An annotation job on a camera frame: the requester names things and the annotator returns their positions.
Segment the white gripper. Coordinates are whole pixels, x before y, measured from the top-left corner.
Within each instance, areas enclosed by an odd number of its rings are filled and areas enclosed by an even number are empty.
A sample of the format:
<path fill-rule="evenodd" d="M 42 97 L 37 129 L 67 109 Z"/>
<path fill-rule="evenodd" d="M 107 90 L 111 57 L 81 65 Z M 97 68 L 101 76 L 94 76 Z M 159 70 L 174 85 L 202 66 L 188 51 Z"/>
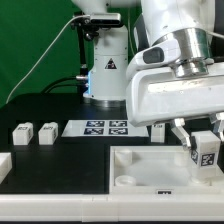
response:
<path fill-rule="evenodd" d="M 180 51 L 171 57 L 165 51 L 163 60 L 147 63 L 153 50 L 161 48 L 137 53 L 127 68 L 129 122 L 133 126 L 148 126 L 173 120 L 171 131 L 183 149 L 190 150 L 190 136 L 184 129 L 183 118 L 196 119 L 211 114 L 213 133 L 224 140 L 224 62 L 210 64 L 207 75 L 177 78 L 168 63 L 176 59 Z"/>

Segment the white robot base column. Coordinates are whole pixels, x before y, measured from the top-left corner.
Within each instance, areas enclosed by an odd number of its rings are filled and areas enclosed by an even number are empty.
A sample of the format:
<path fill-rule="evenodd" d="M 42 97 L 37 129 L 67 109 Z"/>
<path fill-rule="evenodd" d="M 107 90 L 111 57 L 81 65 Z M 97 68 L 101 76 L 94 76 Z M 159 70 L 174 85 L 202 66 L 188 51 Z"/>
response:
<path fill-rule="evenodd" d="M 84 101 L 100 107 L 120 107 L 126 100 L 128 30 L 100 29 L 94 39 L 94 64 L 88 72 Z"/>

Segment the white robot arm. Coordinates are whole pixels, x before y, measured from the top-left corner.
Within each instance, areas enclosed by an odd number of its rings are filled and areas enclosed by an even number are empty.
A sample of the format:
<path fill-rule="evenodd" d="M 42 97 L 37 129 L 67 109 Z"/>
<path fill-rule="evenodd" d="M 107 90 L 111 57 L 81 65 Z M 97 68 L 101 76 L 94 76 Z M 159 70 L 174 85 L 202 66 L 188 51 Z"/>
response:
<path fill-rule="evenodd" d="M 216 0 L 71 0 L 94 40 L 86 102 L 124 103 L 129 123 L 169 123 L 182 145 L 189 119 L 208 117 L 223 137 L 224 62 L 210 43 Z"/>

